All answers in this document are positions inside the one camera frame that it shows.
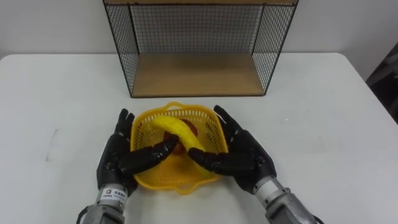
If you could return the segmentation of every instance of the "wooden shelf board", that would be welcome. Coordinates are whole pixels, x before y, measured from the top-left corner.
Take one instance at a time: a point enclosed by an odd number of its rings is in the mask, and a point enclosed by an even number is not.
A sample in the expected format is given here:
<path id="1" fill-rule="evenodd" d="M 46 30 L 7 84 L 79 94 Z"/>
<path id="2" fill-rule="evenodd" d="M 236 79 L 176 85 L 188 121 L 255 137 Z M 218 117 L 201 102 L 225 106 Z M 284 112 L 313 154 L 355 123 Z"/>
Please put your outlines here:
<path id="1" fill-rule="evenodd" d="M 140 54 L 133 97 L 263 95 L 251 54 Z"/>
<path id="2" fill-rule="evenodd" d="M 113 4 L 296 4 L 297 0 L 105 0 Z"/>

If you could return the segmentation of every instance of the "silver metal cylinder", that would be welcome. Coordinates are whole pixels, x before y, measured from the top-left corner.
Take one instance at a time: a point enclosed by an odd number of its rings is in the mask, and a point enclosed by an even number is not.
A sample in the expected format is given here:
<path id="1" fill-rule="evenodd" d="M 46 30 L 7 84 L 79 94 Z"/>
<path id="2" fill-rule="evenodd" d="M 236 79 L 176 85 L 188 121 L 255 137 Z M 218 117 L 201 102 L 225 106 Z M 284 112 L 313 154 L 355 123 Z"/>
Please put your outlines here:
<path id="1" fill-rule="evenodd" d="M 290 190 L 284 188 L 275 177 L 268 176 L 255 184 L 253 192 L 262 206 L 267 210 L 271 202 L 282 194 L 290 192 Z"/>
<path id="2" fill-rule="evenodd" d="M 127 189 L 123 185 L 106 184 L 99 190 L 96 204 L 110 206 L 123 213 L 127 198 Z"/>

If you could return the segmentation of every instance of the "basket handle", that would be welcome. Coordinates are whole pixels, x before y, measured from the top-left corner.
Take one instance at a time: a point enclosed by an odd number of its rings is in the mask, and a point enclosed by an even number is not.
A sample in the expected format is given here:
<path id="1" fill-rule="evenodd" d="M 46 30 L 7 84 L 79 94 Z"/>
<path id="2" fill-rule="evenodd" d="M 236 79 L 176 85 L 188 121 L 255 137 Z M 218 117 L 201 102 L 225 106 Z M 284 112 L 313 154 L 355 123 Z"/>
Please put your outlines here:
<path id="1" fill-rule="evenodd" d="M 173 101 L 173 102 L 167 103 L 167 105 L 162 107 L 161 109 L 162 110 L 170 110 L 170 108 L 172 108 L 172 107 L 177 107 L 177 109 L 180 109 L 180 108 L 186 108 L 187 106 L 183 105 L 182 103 Z"/>

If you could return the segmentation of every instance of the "wire mesh shelf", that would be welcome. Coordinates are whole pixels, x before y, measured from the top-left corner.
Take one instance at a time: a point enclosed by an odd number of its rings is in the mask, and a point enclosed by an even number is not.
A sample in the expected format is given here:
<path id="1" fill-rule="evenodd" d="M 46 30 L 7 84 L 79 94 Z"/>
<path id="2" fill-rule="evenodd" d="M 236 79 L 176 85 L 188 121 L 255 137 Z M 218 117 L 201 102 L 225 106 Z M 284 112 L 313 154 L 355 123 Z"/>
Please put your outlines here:
<path id="1" fill-rule="evenodd" d="M 296 0 L 164 1 L 104 0 L 131 97 L 266 94 Z"/>

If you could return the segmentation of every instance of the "white table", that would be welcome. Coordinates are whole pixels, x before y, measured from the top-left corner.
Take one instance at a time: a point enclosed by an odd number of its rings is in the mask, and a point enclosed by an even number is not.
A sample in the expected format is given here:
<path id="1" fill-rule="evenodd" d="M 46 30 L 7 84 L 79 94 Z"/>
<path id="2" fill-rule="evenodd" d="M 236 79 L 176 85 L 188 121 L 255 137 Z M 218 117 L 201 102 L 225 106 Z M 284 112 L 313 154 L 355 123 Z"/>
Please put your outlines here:
<path id="1" fill-rule="evenodd" d="M 265 97 L 131 99 L 116 55 L 0 62 L 2 223 L 74 223 L 120 109 L 219 104 L 272 156 L 279 180 L 325 223 L 398 223 L 398 126 L 340 54 L 283 54 Z M 139 189 L 126 223 L 260 224 L 224 178 L 185 197 Z"/>

